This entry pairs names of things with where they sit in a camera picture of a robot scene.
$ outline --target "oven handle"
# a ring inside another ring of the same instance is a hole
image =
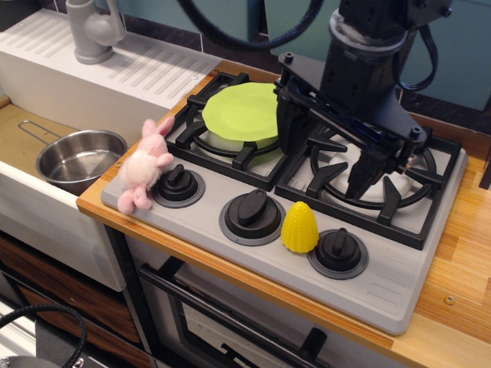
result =
[[[243,336],[257,343],[259,346],[274,352],[278,357],[286,357],[289,362],[294,363],[296,366],[302,368],[326,368],[314,362],[324,342],[327,340],[327,335],[324,332],[317,328],[312,328],[302,348],[298,352],[295,352],[261,331],[256,330],[254,327],[236,319],[226,310],[202,298],[197,293],[177,284],[173,280],[173,276],[182,265],[184,265],[183,261],[170,257],[159,271],[154,270],[148,264],[143,264],[138,274],[142,279],[150,282],[172,297],[188,304],[190,307],[211,317],[217,322],[235,331],[239,331]]]

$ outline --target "oven door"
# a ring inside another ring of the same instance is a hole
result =
[[[324,332],[312,328],[299,348],[292,346],[186,282],[186,270],[182,277],[178,271],[187,266],[170,257],[158,270],[143,264],[138,274],[167,294],[179,341],[190,352],[217,368],[326,367],[315,362],[327,339]]]
[[[405,367],[150,245],[126,240],[158,344],[194,366]]]

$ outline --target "pink stuffed bunny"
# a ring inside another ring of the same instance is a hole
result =
[[[147,191],[157,182],[166,166],[174,160],[174,156],[167,151],[164,139],[174,122],[174,117],[168,117],[159,126],[151,119],[143,123],[143,139],[137,150],[123,163],[118,174],[125,189],[117,200],[119,212],[129,215],[135,206],[139,209],[152,207]]]

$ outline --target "bunny ear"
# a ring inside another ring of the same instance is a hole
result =
[[[144,138],[157,131],[157,123],[152,119],[146,119],[143,123],[143,128],[141,130],[141,136]]]
[[[172,127],[174,126],[174,123],[176,122],[176,118],[174,117],[167,117],[158,127],[156,133],[165,136],[170,132]]]

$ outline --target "stove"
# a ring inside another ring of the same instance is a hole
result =
[[[159,201],[132,216],[390,334],[402,334],[465,171],[465,151],[432,136],[407,175],[384,177],[360,200],[349,200],[344,176],[359,151],[323,126],[290,156],[275,142],[208,147],[210,132],[201,117],[206,101],[246,82],[245,74],[218,74],[188,99],[166,138],[176,158],[153,188]],[[117,176],[101,199],[116,208],[122,192]],[[176,192],[182,206],[169,204]],[[280,236],[296,202],[313,211],[320,234],[319,246],[306,253],[289,250]],[[333,258],[341,262],[323,271]]]

